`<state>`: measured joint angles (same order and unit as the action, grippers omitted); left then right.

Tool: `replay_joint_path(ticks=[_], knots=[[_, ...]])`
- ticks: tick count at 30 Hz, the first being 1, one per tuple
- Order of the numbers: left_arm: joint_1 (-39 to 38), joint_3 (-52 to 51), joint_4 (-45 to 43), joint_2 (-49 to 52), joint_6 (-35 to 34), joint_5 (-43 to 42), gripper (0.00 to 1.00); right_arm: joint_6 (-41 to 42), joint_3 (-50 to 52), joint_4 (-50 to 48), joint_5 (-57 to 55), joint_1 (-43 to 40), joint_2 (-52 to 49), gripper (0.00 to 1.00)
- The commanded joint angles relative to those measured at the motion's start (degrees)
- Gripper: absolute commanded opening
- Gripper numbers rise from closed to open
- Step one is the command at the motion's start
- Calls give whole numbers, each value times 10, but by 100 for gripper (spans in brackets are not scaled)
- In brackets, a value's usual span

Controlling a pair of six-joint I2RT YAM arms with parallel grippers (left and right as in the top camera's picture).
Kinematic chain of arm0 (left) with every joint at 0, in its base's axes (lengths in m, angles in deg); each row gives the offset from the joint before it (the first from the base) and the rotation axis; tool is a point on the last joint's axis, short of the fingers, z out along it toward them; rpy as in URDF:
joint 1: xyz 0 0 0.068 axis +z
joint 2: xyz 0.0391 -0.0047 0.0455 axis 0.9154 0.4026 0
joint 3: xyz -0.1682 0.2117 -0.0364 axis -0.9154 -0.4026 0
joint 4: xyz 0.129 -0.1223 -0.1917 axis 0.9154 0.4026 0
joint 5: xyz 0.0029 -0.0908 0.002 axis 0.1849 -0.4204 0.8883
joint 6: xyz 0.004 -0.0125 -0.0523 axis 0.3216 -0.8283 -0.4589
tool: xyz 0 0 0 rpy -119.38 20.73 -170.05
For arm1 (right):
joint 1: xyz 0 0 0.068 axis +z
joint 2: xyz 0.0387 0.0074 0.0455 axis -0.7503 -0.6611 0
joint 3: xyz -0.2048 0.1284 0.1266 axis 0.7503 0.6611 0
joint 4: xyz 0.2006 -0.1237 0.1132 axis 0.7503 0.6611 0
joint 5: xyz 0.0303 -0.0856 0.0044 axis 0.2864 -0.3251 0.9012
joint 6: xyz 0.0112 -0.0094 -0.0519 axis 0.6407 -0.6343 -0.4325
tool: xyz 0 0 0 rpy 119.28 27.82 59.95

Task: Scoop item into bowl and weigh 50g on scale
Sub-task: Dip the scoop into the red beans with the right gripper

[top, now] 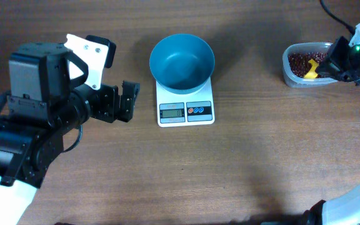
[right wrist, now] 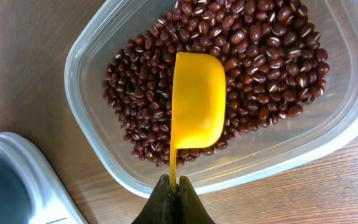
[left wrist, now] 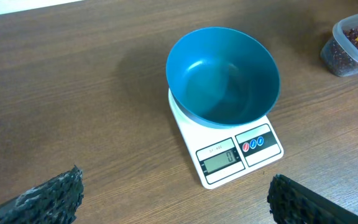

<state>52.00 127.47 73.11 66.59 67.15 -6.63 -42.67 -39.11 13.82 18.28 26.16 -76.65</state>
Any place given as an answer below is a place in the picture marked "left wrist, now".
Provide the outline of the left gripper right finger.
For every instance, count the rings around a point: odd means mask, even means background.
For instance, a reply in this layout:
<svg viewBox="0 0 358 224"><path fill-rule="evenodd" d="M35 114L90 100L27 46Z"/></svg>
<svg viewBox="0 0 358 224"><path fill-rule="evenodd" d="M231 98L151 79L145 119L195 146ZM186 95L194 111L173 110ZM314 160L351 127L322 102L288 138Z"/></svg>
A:
<svg viewBox="0 0 358 224"><path fill-rule="evenodd" d="M358 223L358 215L282 174L273 177L267 203L275 223Z"/></svg>

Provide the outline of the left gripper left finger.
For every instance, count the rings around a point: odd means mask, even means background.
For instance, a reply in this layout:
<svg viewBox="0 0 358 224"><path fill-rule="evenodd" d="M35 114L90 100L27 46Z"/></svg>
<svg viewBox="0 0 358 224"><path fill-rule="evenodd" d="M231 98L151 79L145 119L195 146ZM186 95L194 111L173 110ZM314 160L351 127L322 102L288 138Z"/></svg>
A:
<svg viewBox="0 0 358 224"><path fill-rule="evenodd" d="M0 204L0 223L71 224L82 204L83 172L77 166Z"/></svg>

